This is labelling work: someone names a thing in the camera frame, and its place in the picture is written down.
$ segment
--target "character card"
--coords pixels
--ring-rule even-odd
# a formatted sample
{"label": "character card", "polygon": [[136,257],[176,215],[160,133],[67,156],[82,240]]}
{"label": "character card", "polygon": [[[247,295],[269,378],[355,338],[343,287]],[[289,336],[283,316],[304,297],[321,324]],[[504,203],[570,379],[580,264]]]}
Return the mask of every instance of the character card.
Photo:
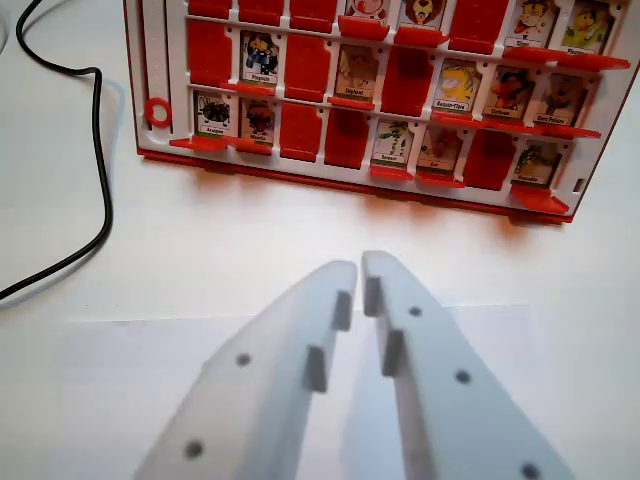
{"label": "character card", "polygon": [[412,143],[413,133],[407,122],[380,121],[371,163],[406,168]]}
{"label": "character card", "polygon": [[438,80],[433,108],[459,113],[470,112],[482,76],[474,62],[445,59]]}
{"label": "character card", "polygon": [[242,126],[240,136],[258,143],[273,145],[275,112],[264,100],[240,99],[242,102]]}
{"label": "character card", "polygon": [[511,183],[548,187],[562,154],[555,143],[529,141],[518,159]]}
{"label": "character card", "polygon": [[534,85],[529,71],[524,68],[496,68],[483,113],[500,118],[522,118]]}
{"label": "character card", "polygon": [[587,94],[583,79],[554,73],[549,77],[549,84],[534,121],[572,127]]}
{"label": "character card", "polygon": [[446,0],[402,0],[398,26],[440,30]]}
{"label": "character card", "polygon": [[378,75],[378,60],[371,47],[342,45],[338,60],[335,95],[371,101]]}
{"label": "character card", "polygon": [[240,79],[245,82],[275,85],[278,83],[280,49],[268,33],[243,31]]}
{"label": "character card", "polygon": [[569,16],[560,49],[572,55],[601,54],[612,26],[608,3],[578,0]]}
{"label": "character card", "polygon": [[429,125],[418,157],[418,171],[453,173],[456,168],[462,140],[454,128]]}
{"label": "character card", "polygon": [[383,25],[389,16],[391,0],[347,0],[345,15],[379,20]]}
{"label": "character card", "polygon": [[553,0],[517,0],[505,46],[545,48],[557,17]]}
{"label": "character card", "polygon": [[222,137],[230,135],[231,105],[216,93],[194,93],[197,135]]}

